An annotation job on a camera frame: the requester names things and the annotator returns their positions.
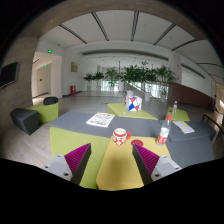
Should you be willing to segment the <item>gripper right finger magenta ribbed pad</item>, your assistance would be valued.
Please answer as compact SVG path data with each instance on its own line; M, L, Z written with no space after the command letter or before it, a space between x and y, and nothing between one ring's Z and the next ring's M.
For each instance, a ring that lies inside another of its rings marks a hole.
M144 185L148 185L181 170L181 167L169 156L158 156L136 144L133 145L132 154Z

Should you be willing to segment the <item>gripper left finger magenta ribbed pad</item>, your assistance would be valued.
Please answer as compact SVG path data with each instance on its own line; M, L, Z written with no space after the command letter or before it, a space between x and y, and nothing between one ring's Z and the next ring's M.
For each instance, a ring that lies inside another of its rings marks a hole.
M91 144L88 143L66 155L57 154L47 162L43 169L79 185L90 155Z

